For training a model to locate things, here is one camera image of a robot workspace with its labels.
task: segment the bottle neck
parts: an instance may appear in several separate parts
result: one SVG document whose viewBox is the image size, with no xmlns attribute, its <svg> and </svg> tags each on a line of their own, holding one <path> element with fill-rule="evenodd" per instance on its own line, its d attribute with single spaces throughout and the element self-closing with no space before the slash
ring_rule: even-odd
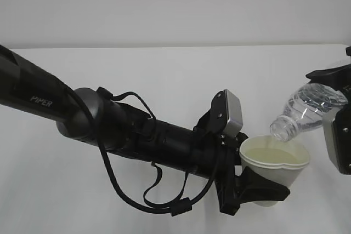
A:
<svg viewBox="0 0 351 234">
<path fill-rule="evenodd" d="M 300 133 L 300 129 L 292 118 L 280 115 L 270 125 L 270 133 L 283 142 L 288 142 Z"/>
</svg>

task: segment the paper cup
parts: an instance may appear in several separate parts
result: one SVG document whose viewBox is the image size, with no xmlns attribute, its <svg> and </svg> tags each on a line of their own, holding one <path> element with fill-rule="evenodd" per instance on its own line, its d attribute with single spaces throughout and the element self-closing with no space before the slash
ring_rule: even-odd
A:
<svg viewBox="0 0 351 234">
<path fill-rule="evenodd" d="M 281 150 L 291 154 L 294 160 L 289 163 L 286 161 L 286 158 L 277 155 L 274 157 L 270 156 L 269 162 L 265 162 L 263 155 L 259 158 L 257 155 L 253 156 L 252 151 L 250 151 L 252 149 Z M 302 144 L 293 140 L 289 142 L 278 141 L 270 135 L 245 140 L 240 146 L 240 157 L 243 169 L 248 166 L 264 178 L 288 188 L 301 173 L 302 169 L 308 165 L 310 160 L 309 153 Z M 277 201 L 255 201 L 255 203 L 260 206 L 270 207 L 275 205 Z"/>
</svg>

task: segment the clear plastic bottle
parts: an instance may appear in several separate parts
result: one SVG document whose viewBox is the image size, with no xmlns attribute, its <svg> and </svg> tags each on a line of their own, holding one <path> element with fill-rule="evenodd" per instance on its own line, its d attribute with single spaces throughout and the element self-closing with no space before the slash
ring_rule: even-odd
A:
<svg viewBox="0 0 351 234">
<path fill-rule="evenodd" d="M 301 132 L 321 127 L 323 114 L 347 103 L 341 92 L 328 86 L 305 84 L 290 96 L 282 115 L 270 125 L 270 133 L 281 141 L 290 141 Z"/>
</svg>

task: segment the white wall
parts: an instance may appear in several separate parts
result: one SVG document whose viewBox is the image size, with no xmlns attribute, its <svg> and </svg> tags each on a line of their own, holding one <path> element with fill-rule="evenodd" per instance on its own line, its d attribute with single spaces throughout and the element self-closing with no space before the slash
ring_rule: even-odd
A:
<svg viewBox="0 0 351 234">
<path fill-rule="evenodd" d="M 20 55 L 73 88 L 104 86 L 138 92 L 164 121 L 191 128 L 212 97 L 228 88 L 241 100 L 243 131 L 269 133 L 269 125 L 304 75 L 349 59 L 342 45 L 221 48 L 23 49 Z M 66 139 L 49 120 L 0 107 L 0 233 L 340 233 L 351 228 L 351 178 L 329 161 L 322 130 L 298 139 L 312 160 L 271 208 L 244 204 L 234 216 L 218 211 L 214 187 L 191 212 L 149 215 L 114 193 L 96 147 Z M 125 190 L 141 201 L 155 179 L 148 163 L 111 156 Z M 183 173 L 165 168 L 155 202 L 173 198 Z M 204 179 L 190 177 L 186 196 Z"/>
<path fill-rule="evenodd" d="M 12 48 L 351 45 L 349 0 L 0 0 Z"/>
</svg>

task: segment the black robotic arm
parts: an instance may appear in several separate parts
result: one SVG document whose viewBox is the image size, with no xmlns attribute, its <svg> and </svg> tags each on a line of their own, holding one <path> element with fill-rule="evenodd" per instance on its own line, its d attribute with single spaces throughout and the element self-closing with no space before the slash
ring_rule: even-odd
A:
<svg viewBox="0 0 351 234">
<path fill-rule="evenodd" d="M 148 112 L 120 102 L 130 95 L 136 96 Z M 283 201 L 290 193 L 250 168 L 245 168 L 240 176 L 235 175 L 235 165 L 241 164 L 239 147 L 247 136 L 240 132 L 240 101 L 228 90 L 215 95 L 210 110 L 189 130 L 157 120 L 133 92 L 113 96 L 102 87 L 97 91 L 89 88 L 73 91 L 55 76 L 0 46 L 0 104 L 52 119 L 65 137 L 98 146 L 117 194 L 144 212 L 178 215 L 189 211 L 213 182 L 220 211 L 230 215 L 242 203 Z M 107 153 L 152 162 L 158 173 L 154 185 L 162 175 L 156 163 L 184 171 L 185 182 L 189 173 L 208 178 L 208 182 L 195 198 L 182 198 L 183 187 L 174 200 L 165 204 L 147 201 L 145 196 L 150 188 L 144 193 L 148 205 L 144 206 L 123 193 Z"/>
<path fill-rule="evenodd" d="M 351 47 L 346 48 L 351 56 Z M 324 137 L 329 159 L 342 174 L 351 174 L 351 64 L 317 70 L 306 75 L 311 83 L 320 83 L 339 90 L 348 100 L 342 109 L 332 109 L 323 115 Z"/>
</svg>

